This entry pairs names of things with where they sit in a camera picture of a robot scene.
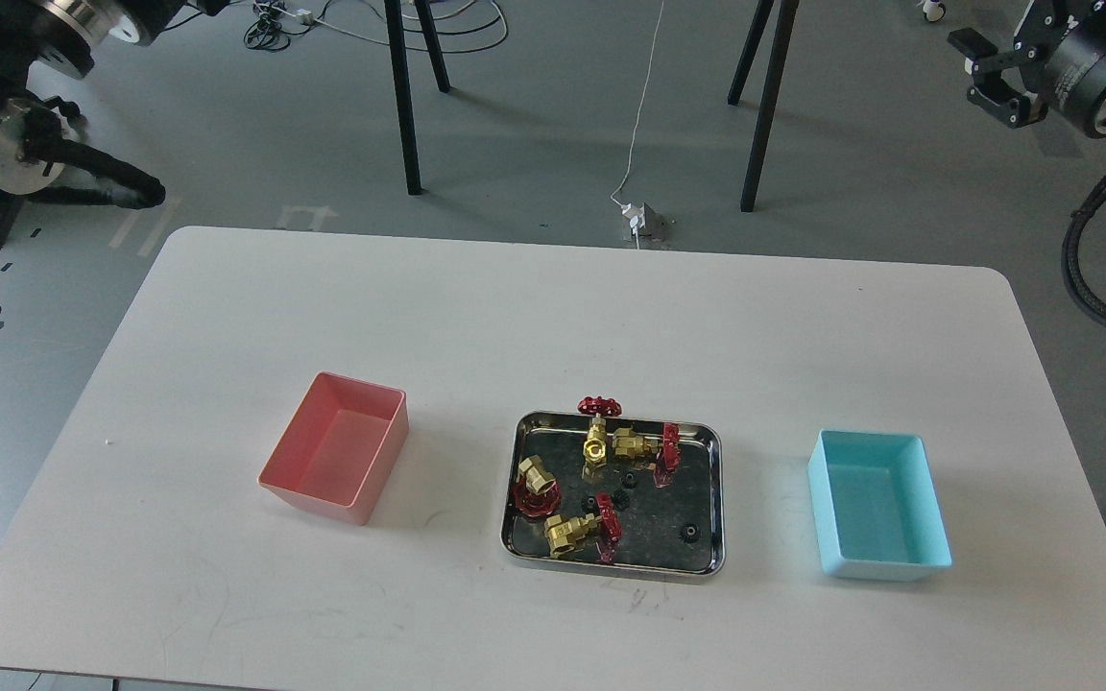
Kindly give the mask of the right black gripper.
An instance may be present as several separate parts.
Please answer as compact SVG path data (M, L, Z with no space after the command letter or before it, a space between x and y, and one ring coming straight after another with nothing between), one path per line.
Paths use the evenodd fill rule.
M1047 66L1072 27L1078 25L1079 14L1079 1L1027 1L1014 30L1014 49L1004 52L974 28L950 32L948 44L966 59L966 73L972 78L967 101L1010 130L1044 121L1048 109L1066 115L1066 97L1056 92ZM1014 67L1022 90L1002 78Z

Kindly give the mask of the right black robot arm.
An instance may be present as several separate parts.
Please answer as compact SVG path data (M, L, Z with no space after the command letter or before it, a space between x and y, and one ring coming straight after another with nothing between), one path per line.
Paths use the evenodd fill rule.
M1031 1L1005 49L974 28L948 43L966 57L967 100L1010 130L1054 112L1106 137L1106 1Z

